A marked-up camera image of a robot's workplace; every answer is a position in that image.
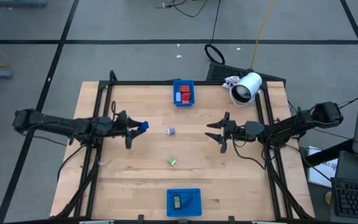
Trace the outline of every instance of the blue bin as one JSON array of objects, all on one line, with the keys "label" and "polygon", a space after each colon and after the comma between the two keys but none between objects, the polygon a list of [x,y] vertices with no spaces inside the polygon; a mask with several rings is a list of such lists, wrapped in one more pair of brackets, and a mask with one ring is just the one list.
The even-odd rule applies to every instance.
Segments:
[{"label": "blue bin", "polygon": [[[175,210],[173,197],[180,196],[182,208]],[[183,207],[183,203],[189,196],[193,196],[188,206]],[[168,217],[197,217],[202,216],[201,190],[200,189],[168,189],[167,190],[167,216]]]},{"label": "blue bin", "polygon": [[[180,91],[180,85],[189,85],[191,98],[189,103],[176,102],[176,94]],[[195,92],[194,92],[194,81],[193,80],[174,80],[173,81],[173,104],[176,106],[191,106],[196,103]]]}]

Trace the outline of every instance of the keyboard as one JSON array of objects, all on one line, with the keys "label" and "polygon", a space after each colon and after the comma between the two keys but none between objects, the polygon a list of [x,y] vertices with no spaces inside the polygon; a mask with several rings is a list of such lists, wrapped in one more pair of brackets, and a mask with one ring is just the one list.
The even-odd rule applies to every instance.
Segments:
[{"label": "keyboard", "polygon": [[[238,77],[242,78],[242,77],[246,76],[249,72],[251,72],[251,70],[248,70],[248,69],[245,70],[245,69],[241,69],[241,68],[236,68],[236,67],[231,67],[231,66],[221,65],[219,63],[211,62],[211,64],[209,65],[208,74],[206,76],[206,81],[222,81],[222,82],[224,82],[224,79],[227,77],[238,76]],[[266,82],[269,82],[269,81],[283,82],[284,86],[285,86],[284,78],[266,75],[266,74],[260,73],[258,71],[256,71],[256,72]]]},{"label": "keyboard", "polygon": [[358,218],[358,180],[332,178],[331,184],[336,214]]}]

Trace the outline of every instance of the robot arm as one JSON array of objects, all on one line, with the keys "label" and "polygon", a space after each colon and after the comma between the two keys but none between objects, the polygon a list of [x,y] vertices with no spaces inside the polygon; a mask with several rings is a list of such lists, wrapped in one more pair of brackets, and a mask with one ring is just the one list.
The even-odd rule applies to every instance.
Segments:
[{"label": "robot arm", "polygon": [[212,124],[210,128],[223,128],[223,134],[205,133],[219,144],[222,144],[221,153],[226,152],[227,139],[237,141],[253,142],[256,139],[271,146],[280,147],[292,136],[299,138],[306,134],[306,131],[315,127],[331,128],[338,126],[343,121],[343,116],[336,103],[325,102],[314,105],[310,110],[298,111],[296,115],[273,125],[259,124],[256,121],[247,121],[243,126],[237,126],[235,121],[230,121],[230,113],[225,112],[224,118]]},{"label": "robot arm", "polygon": [[92,146],[97,138],[122,136],[125,137],[127,149],[131,148],[132,140],[146,132],[149,127],[146,121],[141,123],[132,120],[127,116],[126,111],[118,113],[116,120],[113,121],[107,116],[77,119],[59,118],[42,114],[33,109],[16,111],[12,125],[20,133],[30,129],[39,129],[64,135],[70,138],[69,144],[76,139],[87,146]]}]

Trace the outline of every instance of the wooden tabletop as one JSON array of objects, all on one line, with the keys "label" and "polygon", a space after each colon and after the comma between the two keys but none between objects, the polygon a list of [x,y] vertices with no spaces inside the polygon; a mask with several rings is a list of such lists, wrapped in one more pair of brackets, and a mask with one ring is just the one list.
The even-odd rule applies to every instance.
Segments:
[{"label": "wooden tabletop", "polygon": [[[75,118],[92,116],[97,87],[98,82],[83,82]],[[289,117],[283,83],[269,82],[268,88],[274,118]],[[111,100],[116,101],[117,111],[126,110],[132,119],[148,121],[150,128],[134,139],[130,150],[123,138],[104,139],[92,219],[135,220],[143,214],[146,220],[168,220],[167,189],[200,188],[203,215],[191,220],[227,220],[230,215],[236,220],[274,220],[267,172],[238,157],[229,141],[227,152],[221,154],[217,142],[204,134],[222,133],[206,124],[222,119],[225,111],[238,125],[258,121],[255,104],[235,106],[228,90],[220,86],[195,86],[195,92],[192,107],[178,108],[172,103],[172,86],[113,86]],[[264,100],[262,106],[267,120]],[[168,128],[175,128],[176,134],[169,136]],[[289,144],[298,146],[292,140]],[[65,158],[77,148],[77,142],[68,146]],[[239,148],[239,153],[262,163],[261,150],[262,145],[253,142]],[[51,215],[60,212],[78,189],[84,156],[85,150],[63,168]],[[177,167],[168,164],[171,157],[178,161]],[[299,152],[284,148],[282,159],[289,191],[314,216]],[[277,192],[284,217],[279,188]]]}]

